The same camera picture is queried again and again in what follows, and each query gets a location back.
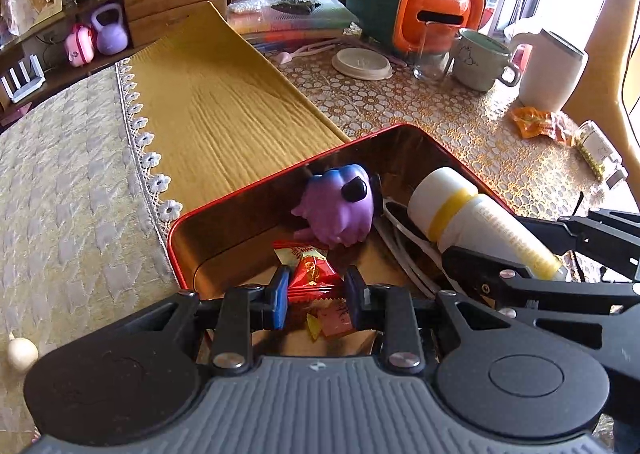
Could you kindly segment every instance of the white plate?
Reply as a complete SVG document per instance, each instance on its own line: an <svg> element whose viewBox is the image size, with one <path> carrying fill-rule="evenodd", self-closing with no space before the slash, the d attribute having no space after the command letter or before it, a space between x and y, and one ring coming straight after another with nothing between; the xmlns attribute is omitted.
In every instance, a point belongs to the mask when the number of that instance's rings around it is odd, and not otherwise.
<svg viewBox="0 0 640 454"><path fill-rule="evenodd" d="M383 80L393 74L385 56L364 48L341 49L331 59L331 64L343 75L361 80Z"/></svg>

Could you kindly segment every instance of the candy wrapper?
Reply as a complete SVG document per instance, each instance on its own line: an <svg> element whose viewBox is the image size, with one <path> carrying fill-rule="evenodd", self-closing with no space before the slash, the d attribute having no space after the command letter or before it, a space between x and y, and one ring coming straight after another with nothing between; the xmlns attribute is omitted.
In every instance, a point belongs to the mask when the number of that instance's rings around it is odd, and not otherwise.
<svg viewBox="0 0 640 454"><path fill-rule="evenodd" d="M287 291L290 304L343 297L342 279L326 260L326 252L288 241L273 243L273 249L280 262L294 272Z"/></svg>
<svg viewBox="0 0 640 454"><path fill-rule="evenodd" d="M347 303L333 302L330 306L318 310L318 320L322 326L322 334L327 338L344 336L353 333L353 325L349 317Z"/></svg>
<svg viewBox="0 0 640 454"><path fill-rule="evenodd" d="M536 108L514 108L509 116L520 129L523 138L533 138L544 134L558 144L574 144L574 134L577 126L564 113L549 113Z"/></svg>
<svg viewBox="0 0 640 454"><path fill-rule="evenodd" d="M319 319L311 315L311 313L306 314L306 328L309 330L309 334L314 342L318 340L320 333L322 333L322 323Z"/></svg>

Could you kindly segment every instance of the quilted bedspread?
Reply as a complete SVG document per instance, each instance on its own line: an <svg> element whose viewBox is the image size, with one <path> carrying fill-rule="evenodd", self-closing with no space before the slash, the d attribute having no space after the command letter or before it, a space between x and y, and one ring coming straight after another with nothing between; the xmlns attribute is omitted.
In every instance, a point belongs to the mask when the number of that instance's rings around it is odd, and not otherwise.
<svg viewBox="0 0 640 454"><path fill-rule="evenodd" d="M13 332L44 354L175 291L125 119L112 67L0 135L0 352ZM0 354L0 452L31 437Z"/></svg>

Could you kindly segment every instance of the bed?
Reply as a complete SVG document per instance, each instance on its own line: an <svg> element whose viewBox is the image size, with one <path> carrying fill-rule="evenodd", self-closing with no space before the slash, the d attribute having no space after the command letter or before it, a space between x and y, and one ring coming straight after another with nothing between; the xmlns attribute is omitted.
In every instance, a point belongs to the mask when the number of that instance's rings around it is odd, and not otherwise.
<svg viewBox="0 0 640 454"><path fill-rule="evenodd" d="M347 140L262 59L206 8L0 135L0 351L13 332L45 354L174 292L180 212ZM2 354L0 373L10 454L33 422Z"/></svg>

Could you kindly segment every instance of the orange appliance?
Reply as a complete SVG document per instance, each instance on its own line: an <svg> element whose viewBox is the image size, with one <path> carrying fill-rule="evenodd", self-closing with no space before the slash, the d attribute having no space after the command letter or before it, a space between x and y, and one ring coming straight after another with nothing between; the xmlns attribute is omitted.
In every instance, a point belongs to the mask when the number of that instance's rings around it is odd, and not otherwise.
<svg viewBox="0 0 640 454"><path fill-rule="evenodd" d="M363 33L401 54L419 52L423 37L435 52L446 51L458 28L480 27L485 0L347 0Z"/></svg>

